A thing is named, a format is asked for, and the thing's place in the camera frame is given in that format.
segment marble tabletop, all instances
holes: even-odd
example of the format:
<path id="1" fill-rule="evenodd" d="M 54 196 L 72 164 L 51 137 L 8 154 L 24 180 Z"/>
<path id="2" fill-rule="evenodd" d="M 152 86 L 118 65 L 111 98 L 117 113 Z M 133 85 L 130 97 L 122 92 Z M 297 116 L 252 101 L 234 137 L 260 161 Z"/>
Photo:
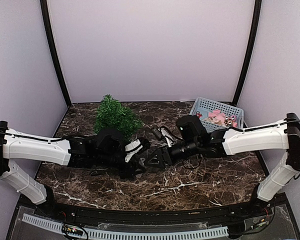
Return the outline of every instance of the marble tabletop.
<path id="1" fill-rule="evenodd" d="M 144 122 L 133 136 L 145 137 L 151 148 L 146 158 L 164 143 L 151 133 L 153 125 L 165 125 L 178 135 L 176 120 L 189 114 L 188 102 L 124 102 Z M 92 135 L 98 103 L 73 104 L 62 121 L 56 137 Z M 185 162 L 196 166 L 196 156 Z M 53 189 L 57 202 L 75 206 L 125 211 L 175 211 L 225 206 L 247 202 L 255 185 L 265 178 L 254 152 L 226 158 L 204 159 L 194 170 L 182 161 L 166 170 L 147 167 L 133 180 L 120 180 L 116 169 L 98 166 L 104 174 L 91 176 L 94 169 L 70 168 L 43 162 L 36 180 Z"/>

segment green artificial plant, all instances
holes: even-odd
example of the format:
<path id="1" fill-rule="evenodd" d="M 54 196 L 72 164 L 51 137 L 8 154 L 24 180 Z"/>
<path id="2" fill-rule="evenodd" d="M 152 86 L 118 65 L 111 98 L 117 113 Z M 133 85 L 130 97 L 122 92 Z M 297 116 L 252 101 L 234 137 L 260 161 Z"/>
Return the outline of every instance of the green artificial plant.
<path id="1" fill-rule="evenodd" d="M 96 123 L 94 125 L 96 134 L 105 128 L 117 129 L 126 140 L 130 141 L 132 135 L 142 126 L 141 119 L 129 107 L 122 106 L 110 94 L 103 97 L 96 110 Z"/>

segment white panel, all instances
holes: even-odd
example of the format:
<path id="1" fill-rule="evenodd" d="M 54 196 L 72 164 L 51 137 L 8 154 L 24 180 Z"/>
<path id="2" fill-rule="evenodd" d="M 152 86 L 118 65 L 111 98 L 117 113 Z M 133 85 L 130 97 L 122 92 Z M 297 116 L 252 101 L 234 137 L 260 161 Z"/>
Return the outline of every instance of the white panel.
<path id="1" fill-rule="evenodd" d="M 262 2 L 254 52 L 239 107 L 252 127 L 283 119 L 295 112 L 300 118 L 300 0 Z M 263 152 L 270 169 L 283 151 Z M 300 229 L 300 178 L 287 193 Z"/>
<path id="2" fill-rule="evenodd" d="M 50 0 L 73 102 L 231 101 L 253 0 Z"/>
<path id="3" fill-rule="evenodd" d="M 52 136 L 67 107 L 49 52 L 39 0 L 0 1 L 0 120 L 25 133 Z M 30 176 L 39 162 L 17 161 Z M 19 194 L 0 180 L 0 240 Z"/>

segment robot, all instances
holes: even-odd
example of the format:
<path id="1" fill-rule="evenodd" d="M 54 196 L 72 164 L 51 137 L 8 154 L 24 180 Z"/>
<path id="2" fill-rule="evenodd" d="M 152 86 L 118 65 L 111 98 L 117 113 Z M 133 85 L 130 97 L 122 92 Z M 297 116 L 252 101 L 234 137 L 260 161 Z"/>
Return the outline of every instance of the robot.
<path id="1" fill-rule="evenodd" d="M 182 136 L 176 143 L 171 141 L 169 133 L 153 130 L 167 145 L 155 150 L 144 161 L 145 166 L 165 168 L 193 155 L 218 158 L 248 151 L 286 150 L 270 175 L 255 187 L 246 209 L 248 214 L 266 206 L 282 187 L 300 174 L 300 120 L 294 113 L 267 125 L 243 129 L 229 127 L 211 133 L 195 115 L 179 118 L 176 126 Z M 41 137 L 18 132 L 8 128 L 7 122 L 0 121 L 0 179 L 38 207 L 52 208 L 51 188 L 36 182 L 11 159 L 47 161 L 74 168 L 106 164 L 118 168 L 121 178 L 129 178 L 138 171 L 145 171 L 136 154 L 148 149 L 150 144 L 144 138 L 130 143 L 123 139 L 115 129 L 104 129 L 94 136 Z"/>

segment gray storage basket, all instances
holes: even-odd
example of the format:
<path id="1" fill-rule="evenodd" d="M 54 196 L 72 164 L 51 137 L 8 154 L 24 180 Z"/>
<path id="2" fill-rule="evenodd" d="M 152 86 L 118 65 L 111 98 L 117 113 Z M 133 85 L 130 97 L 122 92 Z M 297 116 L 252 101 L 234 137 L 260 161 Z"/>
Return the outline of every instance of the gray storage basket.
<path id="1" fill-rule="evenodd" d="M 238 128 L 242 129 L 244 127 L 244 111 L 241 108 L 230 106 L 218 101 L 212 101 L 203 97 L 198 97 L 190 111 L 190 115 L 196 115 L 197 112 L 202 114 L 200 117 L 202 125 L 205 127 L 208 133 L 213 132 L 217 129 L 225 129 L 226 127 L 214 124 L 211 122 L 204 121 L 208 117 L 208 113 L 212 113 L 213 110 L 219 109 L 226 116 L 236 115 L 236 122 L 238 123 Z"/>

